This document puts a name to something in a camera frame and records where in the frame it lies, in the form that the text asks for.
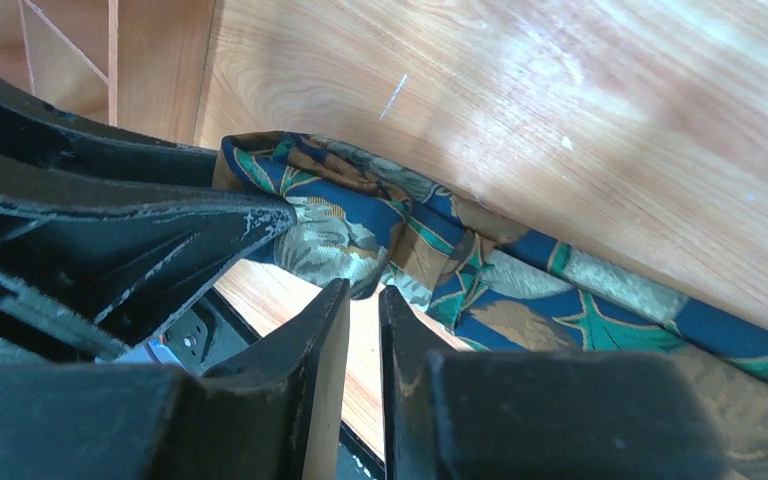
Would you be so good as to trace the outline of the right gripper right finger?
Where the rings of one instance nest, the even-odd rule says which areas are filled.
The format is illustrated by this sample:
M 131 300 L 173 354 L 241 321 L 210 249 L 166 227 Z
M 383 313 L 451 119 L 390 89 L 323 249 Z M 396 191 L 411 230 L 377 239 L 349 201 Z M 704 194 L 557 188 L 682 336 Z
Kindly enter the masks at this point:
M 718 434 L 648 353 L 459 351 L 379 296 L 390 479 L 721 479 Z

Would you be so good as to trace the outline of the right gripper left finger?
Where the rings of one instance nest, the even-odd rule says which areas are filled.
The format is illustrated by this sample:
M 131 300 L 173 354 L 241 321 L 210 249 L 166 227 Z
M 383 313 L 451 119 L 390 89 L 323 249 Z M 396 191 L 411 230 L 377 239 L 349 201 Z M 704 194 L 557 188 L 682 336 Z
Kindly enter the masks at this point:
M 0 366 L 0 479 L 332 479 L 349 337 L 335 279 L 197 377 L 174 365 Z

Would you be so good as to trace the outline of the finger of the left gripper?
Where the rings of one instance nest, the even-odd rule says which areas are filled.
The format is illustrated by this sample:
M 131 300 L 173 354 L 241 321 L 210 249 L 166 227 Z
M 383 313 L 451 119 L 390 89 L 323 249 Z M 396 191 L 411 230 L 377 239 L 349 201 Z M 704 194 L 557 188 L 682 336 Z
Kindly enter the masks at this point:
M 0 199 L 216 199 L 212 151 L 61 110 L 0 79 Z
M 113 360 L 295 220 L 270 195 L 0 155 L 0 363 Z

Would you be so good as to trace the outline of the blue green brown tie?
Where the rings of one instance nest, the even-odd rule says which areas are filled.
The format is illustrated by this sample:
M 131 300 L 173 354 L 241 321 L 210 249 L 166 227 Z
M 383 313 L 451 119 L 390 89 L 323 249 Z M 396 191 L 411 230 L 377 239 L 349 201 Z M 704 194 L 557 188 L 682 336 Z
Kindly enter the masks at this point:
M 393 286 L 472 347 L 669 355 L 738 477 L 768 479 L 767 330 L 327 137 L 227 136 L 212 184 L 294 208 L 251 261 L 317 286 L 345 278 L 358 300 Z

